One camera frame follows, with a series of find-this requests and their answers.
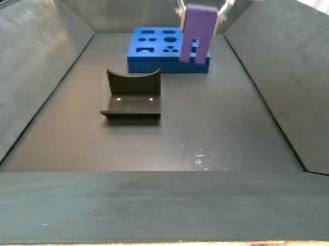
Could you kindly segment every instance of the rectangular hole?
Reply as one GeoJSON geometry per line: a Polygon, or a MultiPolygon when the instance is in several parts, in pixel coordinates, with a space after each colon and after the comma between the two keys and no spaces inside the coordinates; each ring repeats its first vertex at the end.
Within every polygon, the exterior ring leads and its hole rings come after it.
{"type": "Polygon", "coordinates": [[[144,35],[152,35],[154,34],[154,30],[143,30],[142,34],[144,35]]]}

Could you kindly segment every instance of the blue shape sorter block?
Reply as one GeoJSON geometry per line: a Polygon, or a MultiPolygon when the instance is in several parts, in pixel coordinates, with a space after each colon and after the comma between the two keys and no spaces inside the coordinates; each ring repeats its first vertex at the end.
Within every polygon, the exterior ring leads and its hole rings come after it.
{"type": "Polygon", "coordinates": [[[194,39],[190,62],[180,62],[182,32],[176,27],[135,28],[127,52],[128,72],[151,73],[207,73],[211,55],[206,63],[195,64],[198,39],[194,39]]]}

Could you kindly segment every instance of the bin floor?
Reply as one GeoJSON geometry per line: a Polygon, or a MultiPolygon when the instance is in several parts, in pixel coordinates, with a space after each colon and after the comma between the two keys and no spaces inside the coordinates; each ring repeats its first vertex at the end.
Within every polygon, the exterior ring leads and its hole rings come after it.
{"type": "Polygon", "coordinates": [[[111,124],[106,69],[127,74],[130,38],[94,37],[1,171],[303,171],[223,36],[209,74],[162,74],[159,124],[111,124]]]}

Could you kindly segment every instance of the circular hole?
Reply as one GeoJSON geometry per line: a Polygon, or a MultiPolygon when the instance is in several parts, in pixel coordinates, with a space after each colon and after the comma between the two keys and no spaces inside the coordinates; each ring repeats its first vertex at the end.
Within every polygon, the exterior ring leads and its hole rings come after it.
{"type": "Polygon", "coordinates": [[[178,39],[175,37],[164,37],[163,40],[166,42],[176,42],[178,41],[178,39]]]}
{"type": "Polygon", "coordinates": [[[196,53],[196,47],[191,47],[190,52],[196,53]]]}
{"type": "Polygon", "coordinates": [[[166,34],[166,35],[171,35],[171,34],[175,33],[175,31],[172,31],[172,30],[164,30],[164,31],[162,31],[162,33],[166,34]]]}

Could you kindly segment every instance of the purple block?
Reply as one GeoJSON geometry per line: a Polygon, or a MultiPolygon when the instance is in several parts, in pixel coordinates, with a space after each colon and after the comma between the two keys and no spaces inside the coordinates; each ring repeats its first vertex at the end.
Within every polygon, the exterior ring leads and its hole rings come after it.
{"type": "Polygon", "coordinates": [[[195,63],[205,64],[214,34],[217,21],[217,7],[187,4],[183,39],[180,46],[180,62],[190,61],[190,49],[192,39],[199,39],[195,63]]]}

